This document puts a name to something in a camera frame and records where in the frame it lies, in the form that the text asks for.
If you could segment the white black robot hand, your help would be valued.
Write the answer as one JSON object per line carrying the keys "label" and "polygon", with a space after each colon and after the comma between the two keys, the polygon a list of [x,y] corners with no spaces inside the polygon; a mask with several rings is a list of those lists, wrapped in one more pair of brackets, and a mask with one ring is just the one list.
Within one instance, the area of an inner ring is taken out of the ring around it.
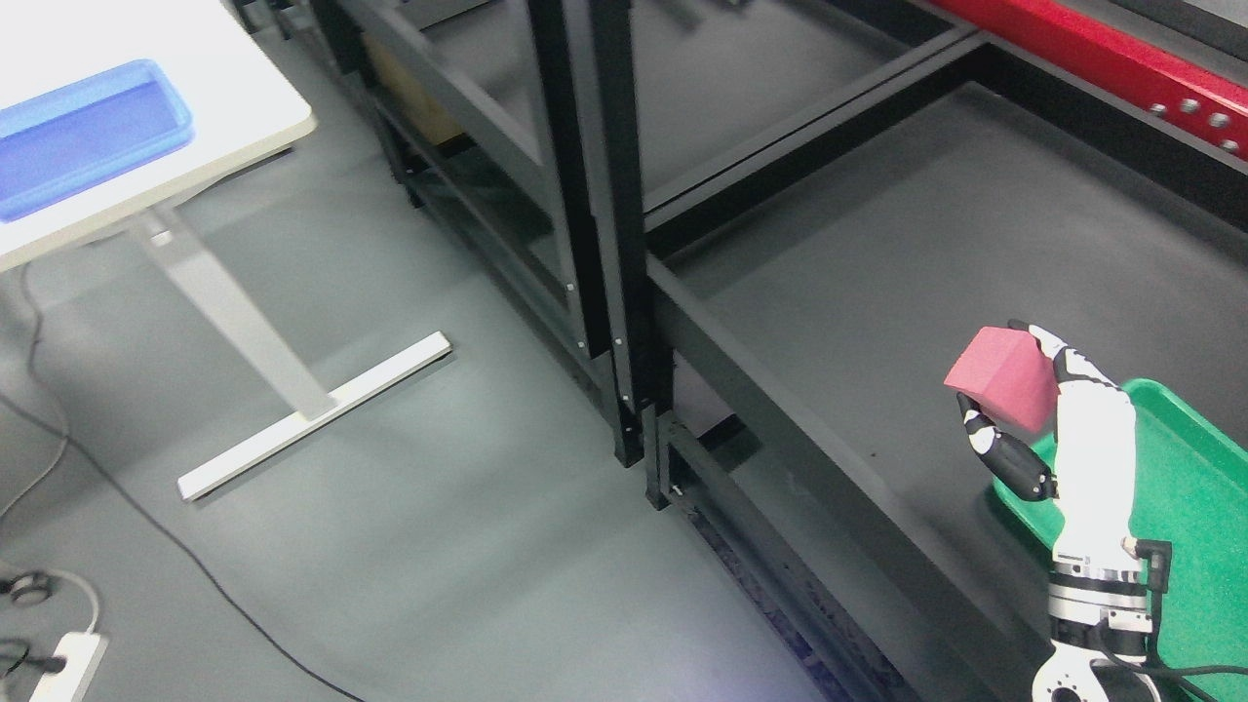
{"label": "white black robot hand", "polygon": [[1065,516],[1052,546],[1055,570],[1137,582],[1139,557],[1129,518],[1136,488],[1136,410],[1086,353],[1040,325],[1011,319],[1048,358],[1056,382],[1055,467],[1003,432],[981,403],[958,392],[963,432],[980,461],[1017,497],[1051,498]]}

